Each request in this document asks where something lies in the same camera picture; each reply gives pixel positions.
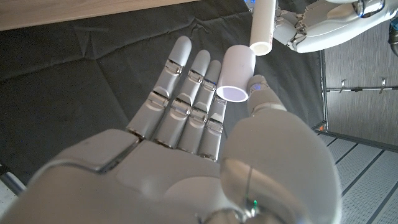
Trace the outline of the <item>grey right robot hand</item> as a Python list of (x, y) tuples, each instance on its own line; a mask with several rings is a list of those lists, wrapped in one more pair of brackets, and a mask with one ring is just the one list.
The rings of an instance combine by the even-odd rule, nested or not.
[(326, 144), (262, 75), (257, 44), (222, 61), (179, 37), (125, 130), (64, 149), (31, 178), (2, 223), (339, 223)]

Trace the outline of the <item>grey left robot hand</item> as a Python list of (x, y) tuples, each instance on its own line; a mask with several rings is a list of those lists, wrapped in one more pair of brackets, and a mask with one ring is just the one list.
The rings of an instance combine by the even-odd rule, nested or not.
[(276, 10), (274, 39), (298, 53), (347, 42), (397, 17), (397, 0), (316, 1), (301, 14)]

